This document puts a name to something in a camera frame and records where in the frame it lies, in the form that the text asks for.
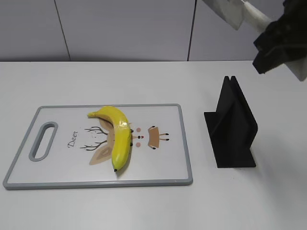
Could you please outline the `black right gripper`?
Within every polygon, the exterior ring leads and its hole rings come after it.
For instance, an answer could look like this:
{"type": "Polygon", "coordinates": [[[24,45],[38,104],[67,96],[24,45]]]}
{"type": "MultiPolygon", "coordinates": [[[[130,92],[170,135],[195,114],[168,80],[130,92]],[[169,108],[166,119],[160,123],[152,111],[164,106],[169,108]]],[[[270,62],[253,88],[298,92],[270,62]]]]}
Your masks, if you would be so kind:
{"type": "Polygon", "coordinates": [[[283,6],[282,16],[254,41],[253,66],[259,74],[307,56],[307,1],[285,0],[283,6]]]}

